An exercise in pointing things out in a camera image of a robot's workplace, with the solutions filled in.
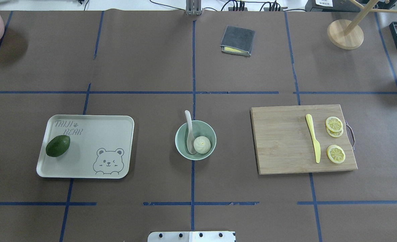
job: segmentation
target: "green bowl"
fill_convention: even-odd
[[[210,141],[210,150],[206,154],[195,153],[191,155],[188,152],[188,148],[186,147],[186,139],[188,138],[188,124],[184,123],[182,126],[177,130],[175,136],[175,144],[177,151],[185,157],[186,159],[190,159],[193,161],[199,161],[207,156],[211,155],[211,153],[215,150],[216,146],[216,134],[212,127],[206,124],[203,121],[193,120],[192,121],[192,130],[194,131],[194,137],[197,138],[199,136],[206,136]]]

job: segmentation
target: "yellow knife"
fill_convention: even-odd
[[[319,161],[321,160],[321,145],[315,137],[315,129],[313,127],[312,115],[306,114],[306,122],[307,126],[309,127],[310,136],[312,137],[313,150],[315,151],[315,161],[319,163]]]

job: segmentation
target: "bear illustration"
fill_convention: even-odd
[[[121,148],[115,151],[106,151],[104,148],[98,149],[97,160],[94,162],[95,174],[119,174],[123,169],[123,152]]]

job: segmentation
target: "cutting board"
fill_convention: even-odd
[[[321,144],[321,162],[315,162],[312,138],[306,123],[312,115],[316,139]],[[335,116],[343,123],[343,135],[331,137],[325,127],[328,117]],[[354,151],[348,139],[345,118],[339,104],[254,107],[251,109],[252,129],[258,173],[307,173],[357,170]],[[338,145],[345,152],[341,164],[332,163],[327,147]]]

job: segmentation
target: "white spoon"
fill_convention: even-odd
[[[193,155],[196,153],[194,149],[194,135],[192,133],[192,120],[191,113],[185,110],[186,123],[188,124],[188,138],[186,139],[186,147],[188,147],[188,152]]]

